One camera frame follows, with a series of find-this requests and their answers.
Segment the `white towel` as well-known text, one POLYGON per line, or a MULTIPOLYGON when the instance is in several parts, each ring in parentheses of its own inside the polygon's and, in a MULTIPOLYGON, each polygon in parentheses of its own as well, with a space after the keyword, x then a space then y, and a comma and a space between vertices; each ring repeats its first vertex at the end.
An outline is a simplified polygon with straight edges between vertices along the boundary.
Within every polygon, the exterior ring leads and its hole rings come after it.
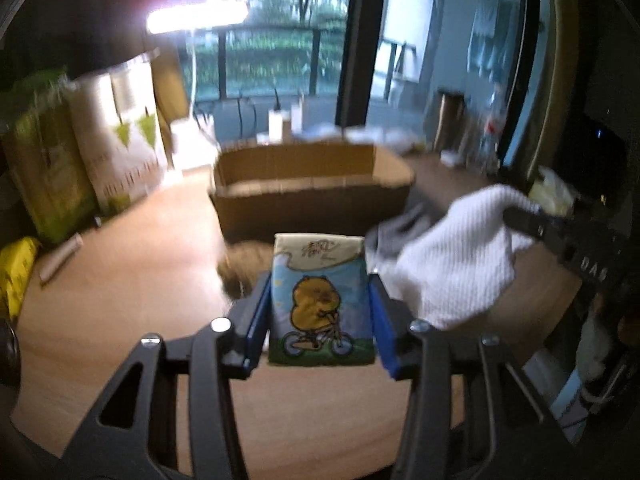
POLYGON ((416 318, 439 330, 489 310, 515 280, 515 256, 533 237, 508 228, 506 208, 541 208, 523 193, 495 184, 454 200, 446 214, 397 258, 375 253, 374 226, 364 238, 367 270, 416 318))

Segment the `brown plush toy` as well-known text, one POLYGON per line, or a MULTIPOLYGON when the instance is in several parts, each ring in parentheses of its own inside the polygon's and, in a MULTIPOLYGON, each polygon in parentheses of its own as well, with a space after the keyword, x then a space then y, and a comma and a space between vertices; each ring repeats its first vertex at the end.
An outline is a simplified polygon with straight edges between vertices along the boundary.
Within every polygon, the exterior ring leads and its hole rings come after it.
POLYGON ((248 296, 260 274, 271 269, 272 258, 273 244, 247 240, 227 245, 216 265, 226 295, 232 300, 248 296))

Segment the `cartoon tissue pack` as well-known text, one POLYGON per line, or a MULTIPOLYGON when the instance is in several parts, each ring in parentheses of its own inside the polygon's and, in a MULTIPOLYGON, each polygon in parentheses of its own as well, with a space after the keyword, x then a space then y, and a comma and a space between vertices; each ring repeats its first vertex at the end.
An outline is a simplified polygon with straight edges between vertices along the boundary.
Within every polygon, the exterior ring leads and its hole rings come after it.
POLYGON ((375 361, 363 237, 274 237, 268 359, 308 367, 375 361))

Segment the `grey dotted glove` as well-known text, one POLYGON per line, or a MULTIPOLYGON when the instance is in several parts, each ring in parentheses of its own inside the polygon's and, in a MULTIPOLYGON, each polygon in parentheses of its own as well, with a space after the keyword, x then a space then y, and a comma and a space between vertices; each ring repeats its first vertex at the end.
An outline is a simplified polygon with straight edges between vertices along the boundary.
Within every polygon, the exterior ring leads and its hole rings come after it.
POLYGON ((425 234, 436 221, 434 214, 419 205, 380 223, 375 230, 375 253, 382 259, 397 258, 406 245, 425 234))

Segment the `yellow package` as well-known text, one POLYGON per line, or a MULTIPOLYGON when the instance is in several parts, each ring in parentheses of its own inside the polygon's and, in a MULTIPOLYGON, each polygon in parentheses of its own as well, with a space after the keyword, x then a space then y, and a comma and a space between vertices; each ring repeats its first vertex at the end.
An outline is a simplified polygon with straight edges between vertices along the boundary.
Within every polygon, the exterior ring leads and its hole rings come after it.
POLYGON ((12 324, 20 317, 39 247, 39 240, 26 236, 1 249, 1 317, 12 324))

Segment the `white wipes package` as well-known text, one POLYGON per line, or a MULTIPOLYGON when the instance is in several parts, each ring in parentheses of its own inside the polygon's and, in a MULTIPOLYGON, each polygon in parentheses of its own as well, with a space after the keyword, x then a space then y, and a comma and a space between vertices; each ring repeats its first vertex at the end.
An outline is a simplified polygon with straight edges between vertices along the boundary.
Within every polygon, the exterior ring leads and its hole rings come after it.
POLYGON ((398 155, 422 152, 426 149, 423 136, 400 127, 348 127, 344 139, 352 144, 374 144, 398 155))

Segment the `hanging blue towel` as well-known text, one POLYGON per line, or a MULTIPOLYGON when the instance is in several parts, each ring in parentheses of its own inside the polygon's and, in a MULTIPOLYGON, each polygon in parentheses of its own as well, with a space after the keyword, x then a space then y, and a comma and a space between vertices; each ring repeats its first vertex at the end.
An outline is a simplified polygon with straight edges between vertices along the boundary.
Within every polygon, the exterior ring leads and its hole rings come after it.
POLYGON ((478 0, 466 52, 466 71, 494 84, 510 77, 518 36, 518 3, 478 0))

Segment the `cardboard box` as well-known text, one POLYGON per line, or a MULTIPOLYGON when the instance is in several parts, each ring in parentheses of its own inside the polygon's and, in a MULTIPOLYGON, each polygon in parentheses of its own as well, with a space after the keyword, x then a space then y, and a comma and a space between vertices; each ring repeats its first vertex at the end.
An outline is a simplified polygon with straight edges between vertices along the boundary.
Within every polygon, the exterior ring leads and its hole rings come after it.
POLYGON ((279 233, 363 236, 398 216, 413 169, 374 144, 241 146, 218 155, 208 195, 230 244, 279 233))

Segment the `white desk lamp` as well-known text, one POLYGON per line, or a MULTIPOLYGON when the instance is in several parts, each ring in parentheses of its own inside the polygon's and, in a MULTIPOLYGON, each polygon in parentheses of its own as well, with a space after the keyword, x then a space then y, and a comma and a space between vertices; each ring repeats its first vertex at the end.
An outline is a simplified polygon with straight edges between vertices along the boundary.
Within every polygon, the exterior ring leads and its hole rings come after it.
POLYGON ((218 154, 213 118, 195 116, 198 90, 196 34, 218 26, 240 24, 247 14, 247 5, 241 0, 212 0, 163 6, 146 18, 148 34, 162 38, 158 42, 160 55, 152 62, 155 96, 160 110, 160 131, 167 136, 170 166, 177 171, 209 166, 218 154), (189 82, 184 81, 177 48, 164 39, 177 32, 186 35, 189 82))

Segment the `paper cup package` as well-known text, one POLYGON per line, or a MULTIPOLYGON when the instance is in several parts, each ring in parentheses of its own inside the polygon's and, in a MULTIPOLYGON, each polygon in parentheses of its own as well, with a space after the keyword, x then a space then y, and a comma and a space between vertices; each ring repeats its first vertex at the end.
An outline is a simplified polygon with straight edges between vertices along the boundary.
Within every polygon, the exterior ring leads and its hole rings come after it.
POLYGON ((78 150, 107 217, 148 196, 167 169, 152 78, 156 57, 146 52, 64 87, 78 150))

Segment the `green plastic package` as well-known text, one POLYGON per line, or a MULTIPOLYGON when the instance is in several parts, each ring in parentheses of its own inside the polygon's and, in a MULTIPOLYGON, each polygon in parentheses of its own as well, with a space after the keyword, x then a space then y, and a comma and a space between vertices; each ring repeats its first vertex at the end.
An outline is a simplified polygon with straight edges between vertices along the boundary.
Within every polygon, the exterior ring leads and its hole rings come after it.
POLYGON ((64 70, 40 70, 1 95, 1 145, 39 239, 58 245, 96 212, 65 90, 64 70))

